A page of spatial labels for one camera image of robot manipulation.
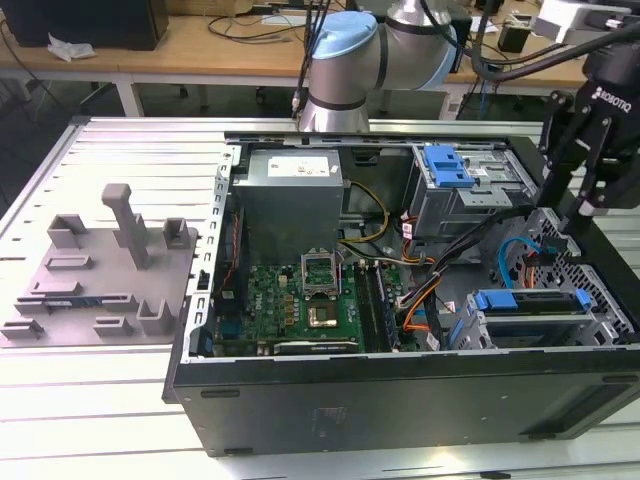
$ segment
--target yellow wire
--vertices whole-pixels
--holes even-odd
[[[384,204],[382,203],[380,198],[378,198],[378,196],[375,193],[373,193],[371,190],[369,190],[369,188],[365,187],[360,182],[352,181],[351,184],[352,185],[357,185],[358,187],[360,187],[362,190],[367,192],[371,196],[371,198],[373,198],[376,201],[376,203],[380,206],[380,209],[382,210],[382,213],[384,214],[384,222],[382,223],[382,227],[380,227],[380,230],[378,230],[376,233],[373,233],[371,235],[367,235],[366,237],[343,238],[342,240],[340,240],[340,242],[341,243],[343,243],[343,242],[346,242],[346,243],[365,243],[365,242],[370,242],[372,240],[380,238],[382,235],[384,235],[384,232],[387,231],[387,227],[389,226],[389,215],[390,215],[390,213],[387,211],[387,208],[384,206]]]

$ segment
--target blue plastic clip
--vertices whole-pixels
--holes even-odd
[[[584,288],[576,289],[576,298],[580,302],[580,305],[582,305],[582,308],[585,309],[585,311],[589,310],[593,305],[591,295],[589,295],[589,292],[587,292]]]
[[[479,290],[475,295],[478,310],[518,308],[511,290]]]
[[[424,161],[437,187],[471,188],[475,180],[464,169],[464,160],[451,145],[424,147]]]

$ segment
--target ram slot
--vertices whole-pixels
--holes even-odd
[[[365,352],[378,352],[379,341],[372,305],[374,299],[369,294],[367,271],[359,265],[354,266],[354,279],[356,299],[358,301],[358,313],[362,328],[362,339]]]

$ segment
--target aluminum extrusion table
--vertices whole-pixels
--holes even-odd
[[[167,216],[192,226],[213,195],[223,131],[293,131],[288,120],[93,119],[72,125],[0,221],[0,312],[40,261],[55,213],[115,226],[99,198],[127,182],[147,224]],[[495,133],[536,139],[534,123],[373,122],[376,132]],[[637,211],[599,220],[638,265]],[[170,345],[0,351],[0,477],[212,479],[512,478],[637,479],[640,402],[572,441],[317,453],[214,460],[180,405],[160,398]]]

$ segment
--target motherboard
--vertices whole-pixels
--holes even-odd
[[[399,269],[337,263],[333,253],[311,257],[295,265],[251,266],[245,311],[218,325],[216,343],[225,355],[323,348],[364,353],[398,346],[393,310],[403,294]]]

